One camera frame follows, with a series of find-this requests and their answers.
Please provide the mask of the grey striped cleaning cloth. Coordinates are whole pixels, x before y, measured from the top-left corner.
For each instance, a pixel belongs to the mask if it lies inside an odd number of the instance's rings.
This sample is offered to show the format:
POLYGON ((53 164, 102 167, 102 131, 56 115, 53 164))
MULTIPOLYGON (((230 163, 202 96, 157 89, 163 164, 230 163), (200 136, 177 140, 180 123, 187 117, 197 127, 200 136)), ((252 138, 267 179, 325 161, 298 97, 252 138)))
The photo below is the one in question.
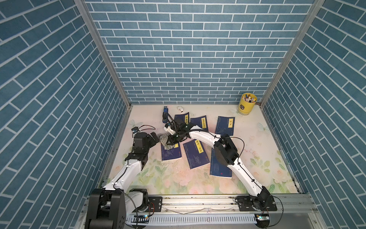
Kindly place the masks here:
POLYGON ((169 133, 166 134, 160 134, 158 137, 160 139, 160 142, 164 148, 164 150, 171 150, 174 149, 174 144, 171 145, 171 140, 170 140, 170 135, 169 133))

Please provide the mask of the blue book Tang poems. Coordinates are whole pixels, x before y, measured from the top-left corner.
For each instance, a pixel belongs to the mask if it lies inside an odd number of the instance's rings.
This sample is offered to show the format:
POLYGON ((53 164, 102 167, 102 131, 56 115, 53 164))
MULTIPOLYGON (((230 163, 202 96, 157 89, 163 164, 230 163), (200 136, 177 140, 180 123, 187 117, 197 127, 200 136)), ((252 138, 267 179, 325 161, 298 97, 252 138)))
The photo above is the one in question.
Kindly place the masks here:
POLYGON ((201 141, 192 140, 184 143, 183 147, 190 169, 195 169, 210 163, 201 141))

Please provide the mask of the blue book Shijing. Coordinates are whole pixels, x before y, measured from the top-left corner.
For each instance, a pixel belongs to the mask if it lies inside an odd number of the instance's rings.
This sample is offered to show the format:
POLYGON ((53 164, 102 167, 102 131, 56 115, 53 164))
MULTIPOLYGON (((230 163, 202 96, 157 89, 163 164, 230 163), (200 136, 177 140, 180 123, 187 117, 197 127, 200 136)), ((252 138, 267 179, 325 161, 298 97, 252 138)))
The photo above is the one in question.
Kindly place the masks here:
POLYGON ((180 144, 175 144, 172 149, 166 150, 161 146, 162 150, 162 161, 175 160, 182 157, 180 144))

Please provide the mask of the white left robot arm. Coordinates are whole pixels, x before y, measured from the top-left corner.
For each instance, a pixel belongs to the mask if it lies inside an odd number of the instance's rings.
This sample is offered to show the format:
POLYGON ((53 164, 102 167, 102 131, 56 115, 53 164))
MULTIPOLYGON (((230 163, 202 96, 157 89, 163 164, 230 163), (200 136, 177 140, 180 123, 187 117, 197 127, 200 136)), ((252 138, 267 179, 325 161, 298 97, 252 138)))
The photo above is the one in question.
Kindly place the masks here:
POLYGON ((154 132, 133 135, 132 150, 120 172, 110 183, 91 192, 84 226, 86 229, 123 229, 127 226, 126 220, 130 214, 134 214, 130 227, 143 228, 138 226, 140 219, 146 222, 151 214, 140 216, 138 212, 149 208, 148 192, 146 189, 133 189, 129 194, 126 192, 146 165, 150 148, 159 142, 154 132))

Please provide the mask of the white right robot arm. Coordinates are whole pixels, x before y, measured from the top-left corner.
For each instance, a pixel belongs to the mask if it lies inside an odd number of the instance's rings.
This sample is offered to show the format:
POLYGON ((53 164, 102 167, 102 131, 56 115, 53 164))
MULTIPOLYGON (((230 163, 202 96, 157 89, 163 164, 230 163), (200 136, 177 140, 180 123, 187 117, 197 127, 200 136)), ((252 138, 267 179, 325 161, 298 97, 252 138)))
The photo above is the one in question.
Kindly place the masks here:
POLYGON ((259 181, 257 181, 242 162, 238 150, 228 134, 214 134, 193 123, 169 121, 164 130, 169 133, 166 146, 183 142, 186 138, 199 140, 214 151, 220 164, 228 167, 243 183, 256 210, 265 211, 273 202, 273 196, 259 181))

